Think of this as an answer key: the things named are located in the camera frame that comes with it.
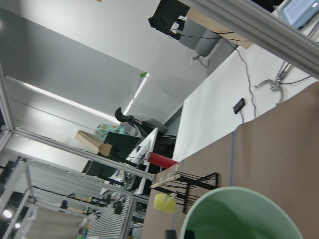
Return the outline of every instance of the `yellow object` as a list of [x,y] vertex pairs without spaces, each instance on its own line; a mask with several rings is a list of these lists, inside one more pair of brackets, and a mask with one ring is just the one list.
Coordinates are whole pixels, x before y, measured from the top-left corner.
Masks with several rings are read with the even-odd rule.
[[154,200],[154,208],[168,213],[175,213],[176,197],[173,194],[156,194]]

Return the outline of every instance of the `cluttered desk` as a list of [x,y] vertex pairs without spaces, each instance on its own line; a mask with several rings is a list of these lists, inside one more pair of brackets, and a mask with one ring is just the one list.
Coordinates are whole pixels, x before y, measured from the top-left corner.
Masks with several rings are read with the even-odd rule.
[[[286,1],[281,5],[286,8],[285,14],[292,7],[288,3],[296,2]],[[317,4],[313,2],[309,7],[313,9]],[[303,34],[314,40],[318,37],[318,16],[313,14],[311,19],[299,17],[291,26],[304,26]],[[247,75],[258,108],[246,101],[241,121],[232,108],[238,99],[251,98]],[[248,49],[238,47],[231,53],[184,102],[173,156],[179,163],[155,177],[142,238],[152,238],[152,235],[169,238],[171,230],[176,231],[177,237],[185,233],[182,225],[185,218],[189,218],[183,213],[183,205],[176,203],[171,212],[156,210],[153,206],[158,203],[157,195],[162,193],[167,195],[165,202],[171,201],[171,197],[177,198],[176,202],[182,198],[181,189],[165,186],[171,178],[176,180],[174,177],[180,172],[198,177],[217,172],[219,187],[254,190],[283,209],[301,233],[296,232],[295,237],[289,238],[319,237],[316,226],[319,217],[314,211],[319,203],[318,186],[313,183],[319,179],[315,146],[319,142],[319,118],[315,114],[319,85],[316,82],[317,79],[256,44]],[[200,127],[189,138],[189,129],[194,125]],[[164,190],[156,190],[158,183],[164,183]],[[207,192],[197,187],[192,195],[201,197]],[[285,238],[285,235],[270,238]]]

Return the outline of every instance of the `ceiling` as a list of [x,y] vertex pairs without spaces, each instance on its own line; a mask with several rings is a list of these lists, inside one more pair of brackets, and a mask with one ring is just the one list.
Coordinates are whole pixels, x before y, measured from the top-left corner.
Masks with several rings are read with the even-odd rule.
[[[151,76],[129,114],[165,122],[206,78],[206,70],[199,64],[190,68],[189,59],[195,52],[150,27],[148,18],[154,14],[158,3],[159,0],[2,0],[0,7],[70,38],[74,41],[73,47],[81,43],[135,69],[149,72]],[[98,63],[96,58],[91,59],[92,65]],[[46,73],[43,79],[52,77]],[[74,79],[79,78],[74,70],[69,74]],[[51,83],[43,81],[46,86]],[[97,87],[107,87],[109,79],[102,83]],[[134,86],[123,84],[122,87],[133,92],[136,82]],[[65,94],[73,91],[70,93],[73,95],[80,93],[78,88],[68,86],[66,89],[60,91],[64,90]],[[127,94],[112,96],[114,104],[125,108],[126,103],[117,97],[125,98]],[[88,95],[93,97],[94,92],[88,92]]]

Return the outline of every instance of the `cardboard box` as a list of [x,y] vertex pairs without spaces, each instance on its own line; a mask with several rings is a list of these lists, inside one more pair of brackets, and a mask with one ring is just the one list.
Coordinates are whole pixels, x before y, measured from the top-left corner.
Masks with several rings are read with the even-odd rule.
[[104,156],[110,155],[112,145],[103,143],[103,141],[90,133],[79,130],[77,131],[75,138],[84,144],[94,154],[101,153]]

